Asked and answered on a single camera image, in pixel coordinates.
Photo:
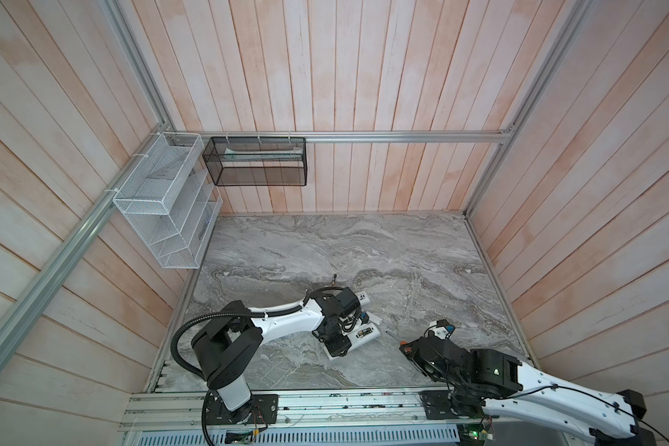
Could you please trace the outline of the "white remote control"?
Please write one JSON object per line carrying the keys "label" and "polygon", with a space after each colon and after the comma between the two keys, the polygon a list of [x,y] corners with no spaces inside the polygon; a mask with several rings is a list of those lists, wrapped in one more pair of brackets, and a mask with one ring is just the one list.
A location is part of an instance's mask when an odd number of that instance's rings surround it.
{"label": "white remote control", "polygon": [[324,350],[329,360],[344,357],[363,345],[380,338],[381,332],[373,323],[367,323],[354,329],[348,334],[336,336],[333,340],[324,343]]}
{"label": "white remote control", "polygon": [[366,292],[359,292],[357,297],[362,308],[367,308],[371,304],[371,298]]}

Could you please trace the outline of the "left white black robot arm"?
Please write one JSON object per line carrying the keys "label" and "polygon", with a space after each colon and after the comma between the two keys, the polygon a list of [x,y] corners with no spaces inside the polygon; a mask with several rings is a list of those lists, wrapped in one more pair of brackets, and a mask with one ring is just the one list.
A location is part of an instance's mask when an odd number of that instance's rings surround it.
{"label": "left white black robot arm", "polygon": [[348,287],[325,286],[294,304],[247,308],[241,301],[211,316],[191,339],[198,374],[226,411],[235,414],[252,405],[245,369],[260,346],[298,333],[309,333],[329,359],[346,356],[377,339],[376,323],[362,309],[369,299]]}

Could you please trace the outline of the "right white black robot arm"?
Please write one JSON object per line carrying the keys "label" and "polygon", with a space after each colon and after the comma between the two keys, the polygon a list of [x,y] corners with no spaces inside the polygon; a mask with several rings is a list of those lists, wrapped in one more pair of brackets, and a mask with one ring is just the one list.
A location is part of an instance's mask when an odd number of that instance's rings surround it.
{"label": "right white black robot arm", "polygon": [[445,390],[420,394],[427,419],[515,418],[595,445],[653,445],[642,425],[647,412],[635,390],[605,393],[548,375],[494,349],[466,350],[450,338],[425,336],[401,343],[416,369]]}

